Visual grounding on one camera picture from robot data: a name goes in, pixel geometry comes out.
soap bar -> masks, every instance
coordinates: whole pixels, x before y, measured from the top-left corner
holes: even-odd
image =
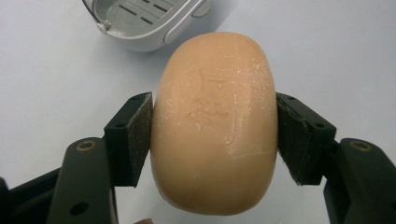
[[[276,92],[260,46],[235,33],[199,35],[172,55],[154,106],[151,168],[173,206],[234,215],[271,182]]]

wet soap surface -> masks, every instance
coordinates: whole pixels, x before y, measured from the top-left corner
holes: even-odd
[[[169,60],[154,107],[159,192],[193,213],[246,211],[271,182],[276,134],[274,81],[260,46],[233,33],[197,36]]]

